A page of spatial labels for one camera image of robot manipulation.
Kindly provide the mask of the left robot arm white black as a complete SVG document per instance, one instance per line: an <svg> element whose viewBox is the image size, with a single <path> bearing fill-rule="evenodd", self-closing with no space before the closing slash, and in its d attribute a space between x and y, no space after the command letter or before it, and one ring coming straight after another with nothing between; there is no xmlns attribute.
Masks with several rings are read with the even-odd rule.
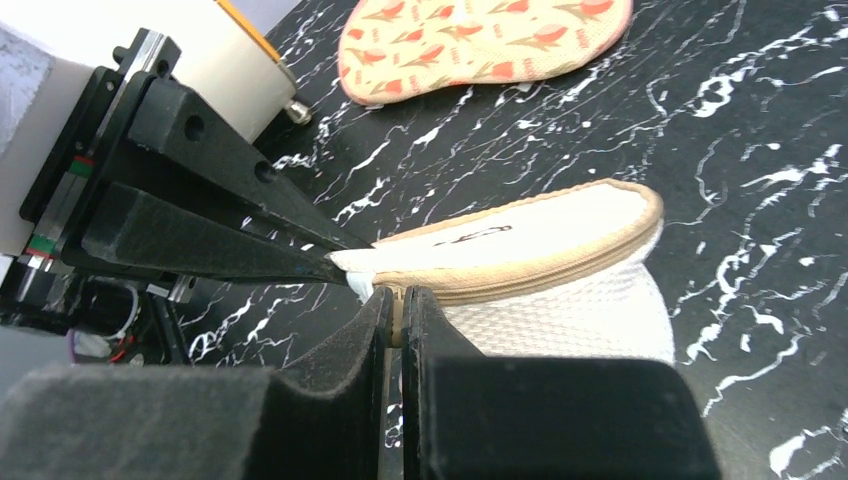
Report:
<svg viewBox="0 0 848 480"><path fill-rule="evenodd" d="M199 279L336 283L363 241L278 174L140 29L111 66L1 29L1 323L78 362L185 364Z"/></svg>

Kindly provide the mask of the beige zipper pull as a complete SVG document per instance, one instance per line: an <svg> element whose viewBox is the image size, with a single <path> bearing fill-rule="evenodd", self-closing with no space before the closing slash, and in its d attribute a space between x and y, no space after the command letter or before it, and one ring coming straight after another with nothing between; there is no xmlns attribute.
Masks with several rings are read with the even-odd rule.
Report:
<svg viewBox="0 0 848 480"><path fill-rule="evenodd" d="M405 289L401 287L391 287L391 292L393 296L393 304L389 321L389 347L400 348L403 342Z"/></svg>

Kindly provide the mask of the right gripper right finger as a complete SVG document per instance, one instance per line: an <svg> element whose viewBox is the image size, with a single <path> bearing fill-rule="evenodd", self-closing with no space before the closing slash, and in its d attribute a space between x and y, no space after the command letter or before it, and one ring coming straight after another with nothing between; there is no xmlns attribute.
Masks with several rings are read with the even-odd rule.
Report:
<svg viewBox="0 0 848 480"><path fill-rule="evenodd" d="M433 292L403 300L408 479L718 479L693 395L642 359L486 356Z"/></svg>

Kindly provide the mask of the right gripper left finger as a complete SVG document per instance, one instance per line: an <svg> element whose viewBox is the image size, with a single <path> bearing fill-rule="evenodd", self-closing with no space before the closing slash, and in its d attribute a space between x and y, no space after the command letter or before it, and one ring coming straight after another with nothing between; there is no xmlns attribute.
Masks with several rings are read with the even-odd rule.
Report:
<svg viewBox="0 0 848 480"><path fill-rule="evenodd" d="M376 479L384 345L379 288L282 370L37 370L1 407L5 479Z"/></svg>

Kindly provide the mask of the white mesh laundry bag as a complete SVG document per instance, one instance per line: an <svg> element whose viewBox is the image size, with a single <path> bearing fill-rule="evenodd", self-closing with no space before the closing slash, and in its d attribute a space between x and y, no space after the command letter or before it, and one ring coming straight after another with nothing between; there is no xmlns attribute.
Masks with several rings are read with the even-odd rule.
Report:
<svg viewBox="0 0 848 480"><path fill-rule="evenodd" d="M330 254L361 298L430 289L488 356L672 364L671 320L646 267L664 227L651 188L602 179Z"/></svg>

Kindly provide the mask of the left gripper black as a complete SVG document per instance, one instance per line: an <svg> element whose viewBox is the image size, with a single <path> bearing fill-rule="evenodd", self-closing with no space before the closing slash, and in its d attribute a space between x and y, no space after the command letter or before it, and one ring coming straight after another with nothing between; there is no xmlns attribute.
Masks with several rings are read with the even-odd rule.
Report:
<svg viewBox="0 0 848 480"><path fill-rule="evenodd" d="M89 74L15 208L33 231L21 252L3 257L3 327L65 337L77 362L185 364L175 304L193 287L186 276L346 282L327 260L237 232L141 190L112 184L102 196L104 170L116 163L126 133L131 143L162 157L166 176L188 187L189 199L212 208L215 219L251 217L330 250L370 247L322 213L198 93L167 80L179 57L168 36L140 29L130 46L114 49L113 67Z"/></svg>

